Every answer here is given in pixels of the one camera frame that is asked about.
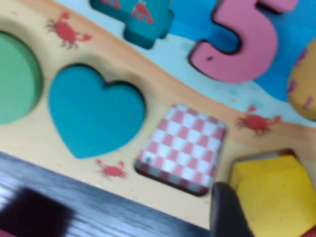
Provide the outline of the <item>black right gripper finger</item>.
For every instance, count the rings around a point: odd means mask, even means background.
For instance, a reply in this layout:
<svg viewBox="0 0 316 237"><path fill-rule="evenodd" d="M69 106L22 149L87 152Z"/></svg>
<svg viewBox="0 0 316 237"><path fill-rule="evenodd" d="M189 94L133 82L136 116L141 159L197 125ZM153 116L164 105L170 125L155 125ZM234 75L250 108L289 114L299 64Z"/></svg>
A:
<svg viewBox="0 0 316 237"><path fill-rule="evenodd" d="M212 186L209 222L212 237L254 236L236 192L225 182Z"/></svg>

